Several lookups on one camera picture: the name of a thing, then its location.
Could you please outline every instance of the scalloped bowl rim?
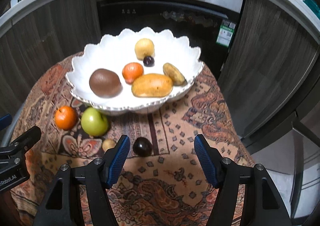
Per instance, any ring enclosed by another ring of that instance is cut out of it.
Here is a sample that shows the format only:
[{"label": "scalloped bowl rim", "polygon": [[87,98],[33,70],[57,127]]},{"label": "scalloped bowl rim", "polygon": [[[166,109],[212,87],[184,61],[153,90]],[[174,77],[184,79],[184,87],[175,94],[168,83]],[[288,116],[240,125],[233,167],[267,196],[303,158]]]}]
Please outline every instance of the scalloped bowl rim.
[{"label": "scalloped bowl rim", "polygon": [[[104,38],[104,37],[106,37],[106,36],[119,37],[119,36],[120,36],[124,31],[126,31],[126,30],[132,31],[131,29],[123,29],[123,30],[120,32],[120,34],[119,34],[119,35],[116,35],[116,36],[112,36],[112,35],[109,35],[109,34],[103,35],[103,37],[101,38],[101,40],[100,40],[100,42],[99,42],[98,44],[87,44],[87,45],[84,47],[84,53],[83,53],[82,56],[74,56],[74,57],[72,58],[72,60],[71,60],[72,71],[67,72],[66,75],[65,75],[65,77],[66,77],[68,83],[69,83],[69,84],[71,85],[71,87],[72,87],[70,93],[71,93],[71,95],[72,95],[75,99],[77,99],[77,100],[79,100],[79,101],[81,101],[81,102],[83,102],[83,103],[89,104],[89,105],[91,105],[93,108],[98,109],[98,110],[102,110],[102,111],[115,111],[115,112],[117,112],[117,111],[118,111],[118,112],[120,112],[120,111],[138,111],[138,110],[141,110],[141,109],[145,109],[145,108],[147,108],[147,107],[162,105],[162,104],[164,104],[165,102],[167,102],[168,100],[170,100],[170,99],[172,99],[172,98],[175,98],[175,97],[178,97],[179,95],[183,94],[184,92],[186,92],[187,90],[189,90],[189,89],[193,86],[196,77],[201,73],[201,71],[202,71],[203,68],[204,68],[204,62],[203,62],[203,61],[199,61],[199,58],[200,58],[200,55],[201,55],[201,48],[200,48],[200,47],[191,47],[190,44],[189,44],[188,47],[189,47],[190,49],[194,49],[194,48],[199,49],[199,53],[198,53],[198,56],[197,56],[197,61],[198,61],[199,63],[202,63],[202,65],[201,65],[200,69],[198,70],[198,72],[196,73],[196,75],[194,75],[194,76],[188,81],[188,84],[187,84],[186,86],[182,87],[182,89],[179,90],[179,91],[178,91],[177,93],[175,93],[175,94],[169,94],[169,95],[167,95],[166,97],[164,97],[164,98],[162,98],[162,99],[160,99],[160,100],[153,101],[153,102],[149,102],[149,103],[146,103],[146,104],[144,104],[144,105],[139,105],[139,106],[135,106],[135,107],[130,107],[130,106],[123,106],[123,107],[104,106],[104,105],[96,104],[96,103],[94,103],[94,102],[92,102],[92,101],[90,101],[90,100],[84,99],[84,98],[82,98],[82,97],[80,97],[80,96],[77,96],[77,95],[72,91],[73,89],[76,89],[76,87],[73,85],[73,83],[72,83],[72,82],[69,80],[69,78],[68,78],[68,73],[74,73],[74,72],[75,72],[74,59],[75,59],[75,58],[78,58],[78,57],[80,57],[80,58],[85,57],[87,46],[89,46],[89,45],[100,45],[101,42],[103,41],[103,38]],[[164,30],[162,30],[161,32],[164,32],[164,31],[169,31],[169,32],[171,33],[171,35],[173,36],[173,38],[177,39],[177,37],[175,37],[175,36],[173,35],[172,31],[170,31],[169,29],[164,29]]]}]

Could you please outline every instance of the orange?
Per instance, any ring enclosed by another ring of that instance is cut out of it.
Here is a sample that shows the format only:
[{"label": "orange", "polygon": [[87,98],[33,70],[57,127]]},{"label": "orange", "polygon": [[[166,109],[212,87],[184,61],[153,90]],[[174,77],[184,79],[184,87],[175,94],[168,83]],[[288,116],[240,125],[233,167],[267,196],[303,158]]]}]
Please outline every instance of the orange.
[{"label": "orange", "polygon": [[70,106],[60,107],[54,116],[54,121],[58,128],[70,130],[75,126],[78,119],[76,111]]},{"label": "orange", "polygon": [[126,64],[122,70],[122,76],[127,84],[132,84],[134,80],[143,75],[143,66],[132,62]]}]

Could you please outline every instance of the metal screw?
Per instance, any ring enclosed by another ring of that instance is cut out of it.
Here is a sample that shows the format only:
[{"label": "metal screw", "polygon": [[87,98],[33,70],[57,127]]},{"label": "metal screw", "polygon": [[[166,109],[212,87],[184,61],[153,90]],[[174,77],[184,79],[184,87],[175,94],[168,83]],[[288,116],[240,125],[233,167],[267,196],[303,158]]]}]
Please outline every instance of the metal screw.
[{"label": "metal screw", "polygon": [[102,163],[102,158],[96,158],[93,162],[96,164],[96,165],[99,165]]},{"label": "metal screw", "polygon": [[226,165],[230,164],[231,163],[231,159],[230,158],[223,158],[222,159],[222,162]]},{"label": "metal screw", "polygon": [[69,168],[69,165],[68,165],[68,164],[63,164],[63,165],[60,167],[60,169],[61,169],[62,171],[66,171],[68,168]]},{"label": "metal screw", "polygon": [[264,169],[264,166],[262,164],[256,164],[256,168],[258,170],[263,170]]}]

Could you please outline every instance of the patterned tablecloth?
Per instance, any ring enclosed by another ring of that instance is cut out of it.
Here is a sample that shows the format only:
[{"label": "patterned tablecloth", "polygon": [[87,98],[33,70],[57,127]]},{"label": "patterned tablecloth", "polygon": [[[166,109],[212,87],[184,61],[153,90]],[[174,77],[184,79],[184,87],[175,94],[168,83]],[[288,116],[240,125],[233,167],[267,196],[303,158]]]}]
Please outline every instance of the patterned tablecloth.
[{"label": "patterned tablecloth", "polygon": [[[21,221],[32,225],[37,207],[58,168],[88,164],[101,157],[105,138],[118,140],[146,137],[153,154],[137,157],[132,150],[118,183],[108,196],[119,225],[205,225],[217,190],[206,182],[193,149],[194,136],[204,134],[210,146],[238,164],[253,165],[253,160],[234,130],[231,116],[207,67],[190,92],[181,100],[164,104],[149,115],[128,113],[110,118],[111,129],[101,138],[88,136],[80,121],[71,131],[57,129],[53,117],[58,107],[69,105],[81,116],[86,109],[70,94],[65,79],[72,70],[70,56],[50,68],[32,88],[12,139],[33,125],[41,128],[41,140],[26,154],[30,180],[11,191]],[[87,225],[92,224],[85,189],[81,188],[82,208]],[[241,218],[244,187],[239,187],[233,225]]]}]

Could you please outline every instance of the qr code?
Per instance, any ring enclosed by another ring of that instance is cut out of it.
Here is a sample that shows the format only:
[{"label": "qr code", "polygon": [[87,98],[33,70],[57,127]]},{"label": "qr code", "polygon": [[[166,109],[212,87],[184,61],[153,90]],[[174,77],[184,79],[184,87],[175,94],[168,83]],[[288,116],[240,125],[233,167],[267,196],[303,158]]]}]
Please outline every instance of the qr code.
[{"label": "qr code", "polygon": [[231,22],[229,27],[230,27],[230,29],[235,29],[236,24]]}]

